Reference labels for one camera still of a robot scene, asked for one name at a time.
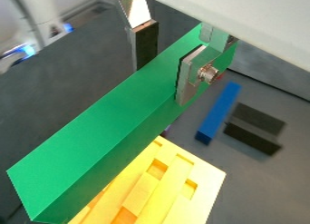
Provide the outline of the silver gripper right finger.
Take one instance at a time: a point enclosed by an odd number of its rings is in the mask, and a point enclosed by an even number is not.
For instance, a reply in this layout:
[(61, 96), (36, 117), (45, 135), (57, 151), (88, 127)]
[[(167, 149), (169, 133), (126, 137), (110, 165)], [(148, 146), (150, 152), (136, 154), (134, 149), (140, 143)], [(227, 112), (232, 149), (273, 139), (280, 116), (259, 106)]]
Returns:
[(237, 42), (237, 38), (207, 23), (200, 24), (199, 44), (180, 59), (175, 81), (175, 101), (183, 106), (193, 98), (200, 83), (212, 84), (220, 75), (215, 60)]

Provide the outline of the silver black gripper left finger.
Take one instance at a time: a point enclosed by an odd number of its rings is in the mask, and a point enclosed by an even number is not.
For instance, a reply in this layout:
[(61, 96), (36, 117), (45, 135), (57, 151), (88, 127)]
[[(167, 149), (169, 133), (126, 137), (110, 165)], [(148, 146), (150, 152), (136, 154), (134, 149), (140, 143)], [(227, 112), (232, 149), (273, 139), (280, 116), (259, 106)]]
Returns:
[(157, 55), (158, 22), (150, 18), (146, 0), (117, 0), (124, 30), (132, 45), (133, 70)]

